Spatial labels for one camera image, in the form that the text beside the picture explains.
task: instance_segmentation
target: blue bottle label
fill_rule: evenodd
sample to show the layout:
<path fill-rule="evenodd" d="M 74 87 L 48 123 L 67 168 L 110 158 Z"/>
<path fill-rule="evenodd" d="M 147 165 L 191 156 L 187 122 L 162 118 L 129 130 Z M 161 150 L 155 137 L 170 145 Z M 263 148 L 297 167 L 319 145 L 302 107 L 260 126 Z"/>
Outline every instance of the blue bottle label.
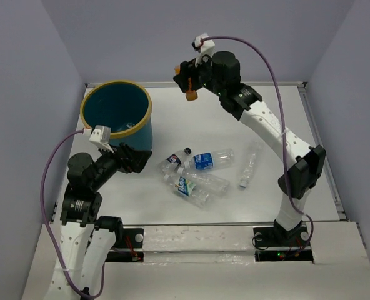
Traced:
<path fill-rule="evenodd" d="M 211 169 L 213 167 L 213 157 L 210 152 L 195 155 L 194 162 L 195 168 L 198 170 Z"/>
<path fill-rule="evenodd" d="M 178 191 L 187 197 L 192 194 L 193 189 L 196 187 L 196 184 L 190 180 L 187 180 L 183 177 L 179 178 L 178 181 Z"/>
<path fill-rule="evenodd" d="M 178 156 L 176 156 L 175 154 L 172 154 L 170 157 L 167 157 L 167 160 L 170 162 L 170 163 L 177 163 L 177 164 L 181 164 L 181 160 L 178 158 Z"/>

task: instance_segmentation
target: gray wall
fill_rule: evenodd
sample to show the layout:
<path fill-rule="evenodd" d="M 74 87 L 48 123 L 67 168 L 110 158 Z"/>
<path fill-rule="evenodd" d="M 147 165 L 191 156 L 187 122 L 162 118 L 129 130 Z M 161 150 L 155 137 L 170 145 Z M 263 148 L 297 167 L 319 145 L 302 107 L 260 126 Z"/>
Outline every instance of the gray wall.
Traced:
<path fill-rule="evenodd" d="M 42 0 L 86 82 L 116 78 L 171 81 L 173 68 L 195 56 L 204 32 L 257 45 L 281 81 L 306 81 L 353 0 Z M 241 44 L 234 51 L 244 79 L 269 81 L 263 62 Z"/>
<path fill-rule="evenodd" d="M 357 0 L 307 85 L 346 214 L 370 258 L 370 0 Z"/>
<path fill-rule="evenodd" d="M 21 299 L 41 227 L 43 167 L 75 128 L 83 92 L 42 3 L 0 0 L 0 300 Z M 49 208 L 67 155 L 48 177 Z"/>

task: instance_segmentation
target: plastic bottle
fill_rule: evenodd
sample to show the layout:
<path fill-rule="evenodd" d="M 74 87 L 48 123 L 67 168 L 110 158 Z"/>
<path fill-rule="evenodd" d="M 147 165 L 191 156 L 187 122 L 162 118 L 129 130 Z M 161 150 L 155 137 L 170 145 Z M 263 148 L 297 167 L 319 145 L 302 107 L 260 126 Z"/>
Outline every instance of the plastic bottle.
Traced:
<path fill-rule="evenodd" d="M 179 167 L 177 173 L 178 175 L 193 181 L 206 191 L 218 196 L 222 196 L 228 192 L 230 182 L 213 174 L 185 169 L 184 167 Z"/>
<path fill-rule="evenodd" d="M 263 146 L 264 144 L 262 142 L 254 141 L 252 146 L 247 150 L 246 167 L 243 169 L 239 178 L 239 187 L 241 189 L 246 189 L 249 181 L 252 179 Z"/>
<path fill-rule="evenodd" d="M 177 195 L 183 197 L 186 201 L 203 208 L 211 199 L 211 195 L 201 189 L 195 182 L 192 182 L 185 177 L 173 175 L 165 175 L 164 182 Z"/>
<path fill-rule="evenodd" d="M 183 150 L 179 150 L 160 162 L 158 168 L 163 174 L 169 174 L 173 172 L 176 167 L 182 164 L 186 160 L 186 156 L 191 153 L 192 151 L 188 147 Z"/>
<path fill-rule="evenodd" d="M 234 151 L 224 149 L 213 152 L 206 152 L 192 157 L 190 161 L 184 163 L 186 169 L 219 169 L 230 166 L 234 162 Z"/>

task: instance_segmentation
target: white table surface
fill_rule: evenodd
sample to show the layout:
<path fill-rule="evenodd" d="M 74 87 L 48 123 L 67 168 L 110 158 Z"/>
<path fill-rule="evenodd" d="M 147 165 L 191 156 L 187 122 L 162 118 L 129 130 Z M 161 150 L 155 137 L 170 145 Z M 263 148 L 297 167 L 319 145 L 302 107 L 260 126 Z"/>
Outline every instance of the white table surface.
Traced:
<path fill-rule="evenodd" d="M 117 173 L 100 189 L 104 200 L 99 215 L 119 216 L 128 225 L 272 222 L 281 203 L 282 192 L 277 180 L 283 167 L 268 146 L 261 154 L 249 187 L 245 191 L 237 189 L 245 150 L 251 141 L 259 139 L 257 134 L 236 121 L 219 105 L 218 98 L 206 90 L 199 91 L 199 99 L 193 102 L 187 102 L 177 87 L 149 87 L 147 90 L 153 103 L 153 155 L 141 174 Z M 274 88 L 257 86 L 256 90 L 278 116 Z M 297 87 L 283 86 L 280 90 L 287 127 L 315 145 Z M 77 128 L 82 127 L 79 118 Z M 226 196 L 216 197 L 208 209 L 201 210 L 173 194 L 157 172 L 160 161 L 185 147 L 190 147 L 193 154 L 228 147 L 234 149 L 234 166 L 212 171 L 230 180 L 231 189 Z M 74 138 L 71 155 L 78 152 L 87 152 L 94 159 L 99 157 L 96 147 L 80 135 Z M 64 179 L 60 200 L 67 183 Z M 324 173 L 312 190 L 305 211 L 316 221 L 339 220 Z"/>

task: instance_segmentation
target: yellow bucket rim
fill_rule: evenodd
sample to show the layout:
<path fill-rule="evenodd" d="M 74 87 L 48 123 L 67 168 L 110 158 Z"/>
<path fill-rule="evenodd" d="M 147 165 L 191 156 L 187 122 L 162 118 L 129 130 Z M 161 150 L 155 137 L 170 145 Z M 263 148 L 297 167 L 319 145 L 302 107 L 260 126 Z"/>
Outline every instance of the yellow bucket rim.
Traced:
<path fill-rule="evenodd" d="M 130 81 L 130 80 L 112 80 L 112 81 L 104 82 L 104 83 L 94 87 L 92 89 L 92 91 L 90 91 L 88 93 L 88 95 L 86 95 L 85 98 L 82 100 L 79 114 L 81 116 L 82 123 L 84 123 L 84 126 L 86 128 L 91 128 L 91 126 L 86 122 L 85 117 L 84 117 L 84 107 L 85 107 L 85 104 L 87 103 L 88 99 L 99 89 L 101 89 L 105 86 L 108 86 L 110 84 L 116 84 L 116 83 L 129 83 L 129 84 L 132 84 L 132 85 L 136 86 L 137 88 L 141 89 L 145 93 L 145 95 L 147 96 L 147 101 L 148 101 L 149 105 L 147 106 L 146 114 L 135 126 L 129 128 L 127 130 L 112 132 L 110 134 L 110 138 L 112 138 L 112 139 L 124 138 L 126 136 L 130 136 L 131 134 L 134 134 L 137 131 L 141 130 L 143 128 L 143 126 L 145 126 L 146 123 L 149 121 L 150 116 L 152 114 L 152 100 L 150 98 L 150 95 L 149 95 L 148 91 L 145 90 L 145 88 L 143 86 L 141 86 L 140 84 L 138 84 L 134 81 Z"/>

